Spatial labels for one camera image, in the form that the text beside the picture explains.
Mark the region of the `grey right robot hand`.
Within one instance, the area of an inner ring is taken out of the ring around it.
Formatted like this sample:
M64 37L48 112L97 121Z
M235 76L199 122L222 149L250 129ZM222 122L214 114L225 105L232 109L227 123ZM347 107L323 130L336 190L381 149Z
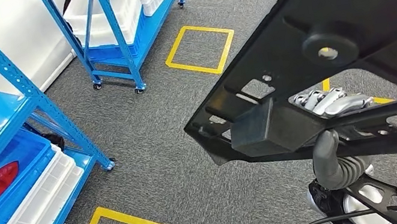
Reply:
M347 95L342 88L329 91L313 90L295 95L292 103L324 118L340 117L355 110L366 109L373 98L365 94ZM312 164L319 185L328 190L350 186L364 173L372 174L374 167L369 156L339 158L336 153L340 144L336 130L322 132L316 140Z

